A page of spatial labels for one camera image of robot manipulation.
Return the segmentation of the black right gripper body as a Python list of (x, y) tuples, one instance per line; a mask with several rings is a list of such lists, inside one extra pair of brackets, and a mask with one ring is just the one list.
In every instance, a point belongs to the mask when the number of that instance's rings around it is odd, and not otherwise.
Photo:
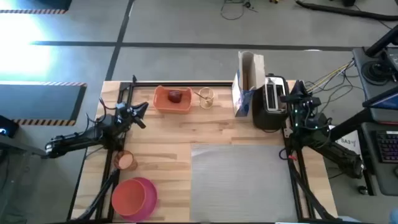
[(309, 106), (311, 109), (321, 105), (321, 101), (318, 97), (304, 95), (281, 96), (280, 101), (282, 103), (290, 103), (292, 105)]

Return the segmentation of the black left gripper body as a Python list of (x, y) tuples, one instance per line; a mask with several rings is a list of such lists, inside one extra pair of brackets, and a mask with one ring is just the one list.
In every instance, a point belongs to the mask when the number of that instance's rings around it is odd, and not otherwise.
[(117, 121), (119, 123), (135, 123), (136, 122), (136, 111), (132, 106), (128, 106), (124, 102), (116, 104)]

